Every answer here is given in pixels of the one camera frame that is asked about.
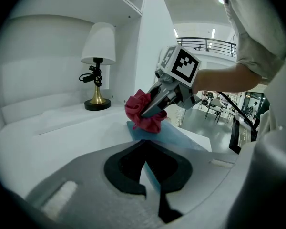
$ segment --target lamp cord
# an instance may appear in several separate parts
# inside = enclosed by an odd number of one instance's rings
[[[79,77],[79,80],[80,80],[81,82],[83,82],[84,80],[81,79],[81,77],[83,77],[83,76],[85,76],[85,75],[93,75],[94,78],[95,78],[95,79],[94,79],[94,84],[95,84],[96,86],[100,87],[100,86],[102,85],[102,76],[101,76],[102,71],[101,71],[100,67],[99,67],[99,66],[92,66],[92,65],[91,65],[91,66],[89,67],[89,70],[91,70],[92,73],[82,74],[82,75]]]
[[[236,104],[233,103],[233,101],[224,93],[222,92],[218,92],[221,96],[223,96],[229,103],[230,105],[232,105],[232,107],[237,110],[238,113],[240,113],[240,115],[246,120],[246,123],[248,123],[250,125],[250,127],[253,129],[254,133],[257,134],[257,131],[255,129],[255,127],[253,126],[251,120],[249,120],[249,118],[236,106]]]

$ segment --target chair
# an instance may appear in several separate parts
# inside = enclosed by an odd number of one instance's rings
[[[208,113],[209,113],[210,109],[216,111],[215,115],[217,115],[216,118],[218,117],[218,120],[217,120],[217,123],[218,123],[220,115],[221,115],[221,112],[222,112],[222,109],[223,109],[223,106],[222,106],[222,104],[220,103],[220,101],[217,98],[213,99],[210,102],[208,111],[206,112],[206,115],[205,115],[205,118],[208,116]]]

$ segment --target railing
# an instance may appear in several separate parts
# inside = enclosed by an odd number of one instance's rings
[[[216,52],[236,57],[236,44],[234,43],[204,37],[178,37],[177,42],[187,50]]]

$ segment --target blue towel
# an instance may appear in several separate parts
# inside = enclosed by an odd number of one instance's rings
[[[134,122],[127,121],[128,130],[134,141],[142,139],[155,140],[163,143],[173,144],[179,147],[207,151],[167,121],[161,122],[161,131],[157,134],[144,131],[140,127],[133,130],[133,126]]]

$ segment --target red fabric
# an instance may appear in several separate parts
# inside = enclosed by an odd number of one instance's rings
[[[167,114],[166,111],[162,110],[151,118],[142,118],[141,111],[150,102],[151,94],[144,93],[139,89],[134,96],[127,100],[125,112],[127,117],[135,123],[133,129],[138,126],[147,132],[159,133],[161,131],[161,121],[167,117]]]

